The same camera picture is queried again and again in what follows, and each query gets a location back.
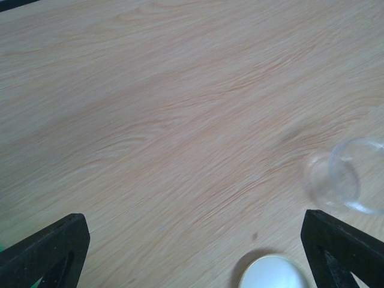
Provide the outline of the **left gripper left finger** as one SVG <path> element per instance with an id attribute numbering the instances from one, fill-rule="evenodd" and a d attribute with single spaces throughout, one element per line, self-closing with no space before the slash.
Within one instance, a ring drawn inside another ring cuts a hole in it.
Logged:
<path id="1" fill-rule="evenodd" d="M 83 214 L 69 214 L 1 252 L 1 287 L 77 287 L 90 243 Z"/>

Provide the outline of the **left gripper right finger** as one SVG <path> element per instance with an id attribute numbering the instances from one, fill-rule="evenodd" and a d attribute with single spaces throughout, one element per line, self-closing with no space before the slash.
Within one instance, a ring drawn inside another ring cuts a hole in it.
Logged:
<path id="1" fill-rule="evenodd" d="M 317 287 L 383 287 L 383 242 L 321 211 L 305 212 L 301 241 Z"/>

